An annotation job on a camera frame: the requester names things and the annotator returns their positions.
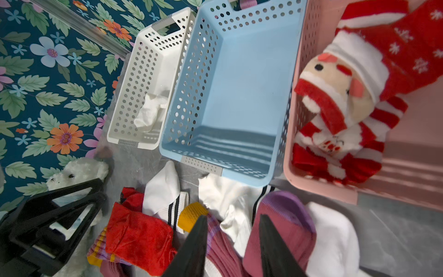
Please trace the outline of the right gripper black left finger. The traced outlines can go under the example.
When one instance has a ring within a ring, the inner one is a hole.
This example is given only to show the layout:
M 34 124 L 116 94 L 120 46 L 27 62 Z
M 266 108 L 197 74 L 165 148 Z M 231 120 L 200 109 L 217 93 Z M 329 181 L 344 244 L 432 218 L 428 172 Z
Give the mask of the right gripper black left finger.
M 207 253 L 207 216 L 197 219 L 163 277 L 203 277 Z

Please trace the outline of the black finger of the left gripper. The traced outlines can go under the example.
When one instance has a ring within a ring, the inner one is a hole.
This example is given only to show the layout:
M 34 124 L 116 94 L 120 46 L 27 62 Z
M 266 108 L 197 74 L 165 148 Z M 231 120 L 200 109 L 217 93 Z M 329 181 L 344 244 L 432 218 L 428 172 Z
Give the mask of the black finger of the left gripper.
M 34 267 L 64 266 L 90 226 L 82 226 L 88 207 L 68 229 L 58 222 L 34 229 L 10 229 L 8 240 L 18 247 L 18 258 Z
M 85 196 L 69 200 L 66 204 L 55 201 L 73 193 L 87 190 Z M 70 228 L 88 207 L 90 210 L 81 221 L 82 226 L 90 226 L 103 206 L 103 181 L 91 181 L 34 195 L 16 209 L 8 212 L 1 220 L 4 229 L 34 229 L 50 226 L 58 222 Z

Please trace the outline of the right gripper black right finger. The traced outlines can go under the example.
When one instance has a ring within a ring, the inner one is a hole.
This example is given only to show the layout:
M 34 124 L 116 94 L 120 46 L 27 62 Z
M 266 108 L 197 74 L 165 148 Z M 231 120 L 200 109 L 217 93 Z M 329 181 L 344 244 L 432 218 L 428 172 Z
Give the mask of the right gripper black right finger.
M 259 222 L 261 264 L 264 277 L 306 277 L 268 215 Z

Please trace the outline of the red white striped santa sock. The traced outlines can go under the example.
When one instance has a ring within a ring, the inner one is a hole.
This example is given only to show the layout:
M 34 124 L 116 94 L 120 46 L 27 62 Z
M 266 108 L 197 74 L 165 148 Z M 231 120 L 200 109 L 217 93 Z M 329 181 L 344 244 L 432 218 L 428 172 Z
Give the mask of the red white striped santa sock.
M 403 98 L 393 96 L 377 104 L 363 121 L 336 135 L 317 115 L 295 135 L 292 164 L 327 182 L 361 184 L 381 170 L 386 135 L 407 109 Z

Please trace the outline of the small white ankle sock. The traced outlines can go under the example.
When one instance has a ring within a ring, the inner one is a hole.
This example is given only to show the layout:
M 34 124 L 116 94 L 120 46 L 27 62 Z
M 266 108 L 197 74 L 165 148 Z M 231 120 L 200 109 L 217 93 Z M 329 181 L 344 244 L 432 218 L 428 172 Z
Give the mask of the small white ankle sock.
M 150 132 L 158 121 L 160 111 L 166 109 L 167 104 L 167 97 L 150 93 L 146 94 L 143 107 L 134 120 L 136 128 L 143 132 Z

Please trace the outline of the white plastic basket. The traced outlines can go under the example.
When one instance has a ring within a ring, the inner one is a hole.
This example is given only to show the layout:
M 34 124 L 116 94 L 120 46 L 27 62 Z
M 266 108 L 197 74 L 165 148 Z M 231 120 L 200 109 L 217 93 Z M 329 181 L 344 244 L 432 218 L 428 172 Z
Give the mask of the white plastic basket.
M 194 22 L 194 11 L 184 8 L 138 33 L 108 129 L 108 142 L 146 150 L 158 147 Z M 134 120 L 148 93 L 167 97 L 168 104 L 153 129 L 143 132 Z

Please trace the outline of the pink plastic basket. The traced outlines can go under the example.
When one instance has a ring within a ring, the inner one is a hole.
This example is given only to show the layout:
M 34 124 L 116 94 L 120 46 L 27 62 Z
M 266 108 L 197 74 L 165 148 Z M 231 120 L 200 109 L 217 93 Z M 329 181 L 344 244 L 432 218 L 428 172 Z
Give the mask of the pink plastic basket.
M 408 109 L 386 135 L 381 170 L 356 185 L 327 182 L 293 166 L 295 135 L 315 116 L 294 89 L 309 61 L 333 41 L 346 7 L 360 1 L 309 1 L 303 23 L 289 112 L 284 173 L 292 186 L 361 205 L 369 196 L 441 211 L 443 208 L 443 75 L 403 98 Z M 413 11 L 425 1 L 407 1 Z

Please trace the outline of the light blue plastic basket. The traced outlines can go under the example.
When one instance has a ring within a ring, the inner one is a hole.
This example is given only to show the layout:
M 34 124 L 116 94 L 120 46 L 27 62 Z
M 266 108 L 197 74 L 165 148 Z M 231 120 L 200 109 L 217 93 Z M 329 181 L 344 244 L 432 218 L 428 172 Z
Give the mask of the light blue plastic basket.
M 235 10 L 206 1 L 192 25 L 159 148 L 164 157 L 268 185 L 284 129 L 307 1 Z

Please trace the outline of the purple striped sock upper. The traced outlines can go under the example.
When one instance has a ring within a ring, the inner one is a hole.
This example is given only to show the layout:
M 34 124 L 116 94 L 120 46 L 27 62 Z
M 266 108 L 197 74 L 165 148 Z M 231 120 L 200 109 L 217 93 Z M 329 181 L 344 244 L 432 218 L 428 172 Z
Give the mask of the purple striped sock upper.
M 207 217 L 207 250 L 203 275 L 205 277 L 247 277 L 242 260 L 234 250 L 228 236 L 221 230 L 219 221 L 200 203 L 186 206 L 178 218 L 178 227 L 186 232 L 201 216 Z

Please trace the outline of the purple striped sock middle right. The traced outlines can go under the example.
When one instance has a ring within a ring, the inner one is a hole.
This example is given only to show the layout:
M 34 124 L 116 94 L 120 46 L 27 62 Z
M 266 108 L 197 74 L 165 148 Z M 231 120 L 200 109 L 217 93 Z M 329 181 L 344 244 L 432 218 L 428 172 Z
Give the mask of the purple striped sock middle right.
M 263 215 L 269 217 L 292 255 L 292 258 L 286 258 L 281 253 L 276 253 L 271 257 L 287 265 L 292 274 L 296 269 L 305 274 L 316 244 L 316 228 L 299 198 L 282 190 L 267 194 L 258 206 L 243 257 L 243 267 L 246 272 L 252 277 L 264 275 L 260 243 L 260 220 Z

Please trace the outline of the plain red sock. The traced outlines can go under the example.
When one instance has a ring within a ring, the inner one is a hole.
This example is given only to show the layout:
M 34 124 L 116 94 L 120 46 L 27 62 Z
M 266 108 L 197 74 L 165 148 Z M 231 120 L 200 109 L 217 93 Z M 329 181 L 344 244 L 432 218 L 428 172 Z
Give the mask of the plain red sock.
M 135 188 L 122 189 L 107 224 L 105 250 L 159 277 L 177 253 L 174 232 L 161 219 L 142 213 L 143 200 L 144 194 Z

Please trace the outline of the purple striped sock left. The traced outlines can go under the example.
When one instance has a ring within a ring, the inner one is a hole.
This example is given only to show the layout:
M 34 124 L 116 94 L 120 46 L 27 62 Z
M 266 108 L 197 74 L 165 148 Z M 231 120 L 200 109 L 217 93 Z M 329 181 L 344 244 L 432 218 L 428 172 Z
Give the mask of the purple striped sock left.
M 123 265 L 130 265 L 116 254 L 106 252 L 107 227 L 103 229 L 98 238 L 94 241 L 87 253 L 87 260 L 90 265 L 99 267 L 100 273 L 104 277 L 126 277 L 128 276 Z

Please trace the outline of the white sock far right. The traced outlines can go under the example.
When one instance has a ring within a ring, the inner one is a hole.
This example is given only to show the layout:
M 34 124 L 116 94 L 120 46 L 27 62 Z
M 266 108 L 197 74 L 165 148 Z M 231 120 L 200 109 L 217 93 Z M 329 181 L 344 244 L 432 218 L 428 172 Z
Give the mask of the white sock far right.
M 309 277 L 368 277 L 369 274 L 359 268 L 359 242 L 350 220 L 314 202 L 308 203 L 306 209 L 317 232 L 306 274 Z

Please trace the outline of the white sock black stripes left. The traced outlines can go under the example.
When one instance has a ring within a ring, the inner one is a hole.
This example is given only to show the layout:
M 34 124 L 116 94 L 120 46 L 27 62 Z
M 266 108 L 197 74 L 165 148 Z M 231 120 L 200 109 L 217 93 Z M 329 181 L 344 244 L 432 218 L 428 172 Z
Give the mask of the white sock black stripes left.
M 145 186 L 142 213 L 166 222 L 180 234 L 185 231 L 178 221 L 182 211 L 189 205 L 189 194 L 181 190 L 180 180 L 172 161 L 155 175 Z

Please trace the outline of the white sock black stripes right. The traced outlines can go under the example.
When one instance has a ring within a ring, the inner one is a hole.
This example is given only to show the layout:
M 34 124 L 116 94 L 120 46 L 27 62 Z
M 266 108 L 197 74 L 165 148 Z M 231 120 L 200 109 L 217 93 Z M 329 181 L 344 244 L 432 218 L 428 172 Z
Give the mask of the white sock black stripes right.
M 198 197 L 219 220 L 237 254 L 244 257 L 259 204 L 267 194 L 278 190 L 271 185 L 254 188 L 210 173 L 199 179 Z

